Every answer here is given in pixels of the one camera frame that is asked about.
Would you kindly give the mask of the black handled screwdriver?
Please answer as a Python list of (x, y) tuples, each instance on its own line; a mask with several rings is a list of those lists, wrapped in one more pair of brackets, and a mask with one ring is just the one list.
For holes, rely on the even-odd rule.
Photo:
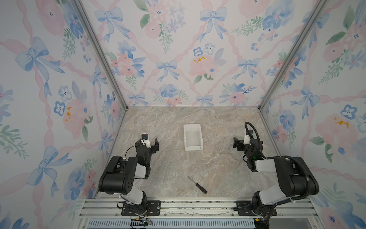
[(191, 177), (187, 176), (194, 184), (196, 187), (198, 187), (204, 194), (207, 194), (207, 190), (205, 188), (203, 188), (199, 183), (195, 182)]

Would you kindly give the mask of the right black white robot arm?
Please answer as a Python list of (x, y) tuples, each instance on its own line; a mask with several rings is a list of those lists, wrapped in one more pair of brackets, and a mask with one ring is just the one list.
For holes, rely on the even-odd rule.
[(277, 183), (254, 193), (250, 202), (237, 201), (239, 215), (269, 217), (276, 206), (302, 200), (319, 193), (319, 184), (301, 157), (263, 156), (263, 141), (254, 138), (253, 130), (244, 139), (233, 138), (233, 148), (244, 153), (243, 161), (254, 173), (274, 173)]

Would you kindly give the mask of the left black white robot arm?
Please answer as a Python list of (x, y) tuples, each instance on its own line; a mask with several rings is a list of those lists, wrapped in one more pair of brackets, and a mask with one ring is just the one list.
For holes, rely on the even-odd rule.
[(133, 148), (135, 157), (114, 156), (104, 170), (100, 181), (99, 191), (112, 194), (120, 194), (126, 204), (131, 206), (147, 206), (145, 192), (134, 186), (136, 179), (148, 179), (151, 172), (151, 157), (160, 150), (157, 138), (154, 144), (150, 143), (147, 134), (137, 141)]

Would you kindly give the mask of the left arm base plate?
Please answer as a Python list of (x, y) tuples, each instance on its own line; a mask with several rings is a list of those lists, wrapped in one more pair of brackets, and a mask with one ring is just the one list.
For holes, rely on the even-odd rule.
[(142, 204), (128, 204), (126, 201), (117, 203), (117, 208), (121, 210), (122, 216), (142, 217), (160, 216), (161, 201), (143, 200)]

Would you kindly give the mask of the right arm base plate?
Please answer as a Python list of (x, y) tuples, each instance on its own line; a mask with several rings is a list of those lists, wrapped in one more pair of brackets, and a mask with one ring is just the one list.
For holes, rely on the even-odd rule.
[(239, 216), (264, 217), (271, 209), (270, 205), (253, 204), (252, 201), (248, 200), (237, 200), (235, 204), (236, 207), (233, 210), (237, 211)]

